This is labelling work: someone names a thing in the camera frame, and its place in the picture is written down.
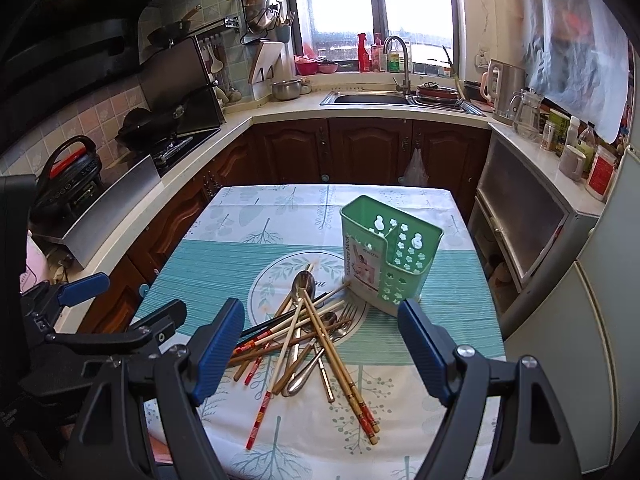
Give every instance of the range hood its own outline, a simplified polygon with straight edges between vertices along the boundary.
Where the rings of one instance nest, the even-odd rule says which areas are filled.
[[[139,69],[151,0],[39,0],[0,72],[0,153],[60,108]]]

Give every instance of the faucet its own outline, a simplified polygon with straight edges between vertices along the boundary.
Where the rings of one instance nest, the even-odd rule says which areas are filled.
[[[382,48],[382,52],[384,52],[385,54],[388,53],[389,44],[393,40],[398,40],[398,42],[402,46],[402,53],[404,54],[404,81],[402,82],[402,85],[399,85],[398,81],[396,81],[396,78],[394,78],[394,81],[396,81],[396,91],[402,92],[402,94],[404,95],[409,95],[411,94],[411,80],[409,79],[409,52],[406,48],[406,43],[399,36],[389,36],[385,40],[385,45]]]

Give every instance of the glass pitcher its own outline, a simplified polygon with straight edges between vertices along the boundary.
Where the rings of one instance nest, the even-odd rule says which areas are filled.
[[[540,105],[544,96],[533,90],[520,90],[511,100],[513,129],[529,140],[540,139]]]

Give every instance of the teal striped tablecloth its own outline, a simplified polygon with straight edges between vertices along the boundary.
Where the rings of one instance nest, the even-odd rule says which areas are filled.
[[[226,188],[178,245],[140,307],[139,316],[173,298],[188,307],[175,340],[210,322],[226,298],[246,306],[245,326],[271,317],[296,272],[314,264],[318,293],[341,282],[339,209],[367,194],[438,225],[444,236],[425,282],[421,305],[458,343],[487,357],[504,354],[494,306],[473,244],[451,195],[442,190],[363,186]],[[353,296],[357,323],[338,350],[380,420],[380,443],[370,446],[337,384],[329,405],[319,376],[296,397],[272,400],[256,446],[246,451],[275,357],[248,385],[228,370],[216,395],[199,409],[225,469],[250,480],[410,479],[422,463],[444,410],[426,393],[398,333],[396,320]],[[470,478],[481,478],[497,403],[488,402]],[[158,409],[146,406],[149,428],[164,440]],[[312,432],[305,428],[314,428]]]

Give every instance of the green utensil holder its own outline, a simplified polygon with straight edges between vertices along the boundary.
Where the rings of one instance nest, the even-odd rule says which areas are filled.
[[[442,229],[364,195],[340,216],[350,289],[392,316],[402,300],[418,300]]]

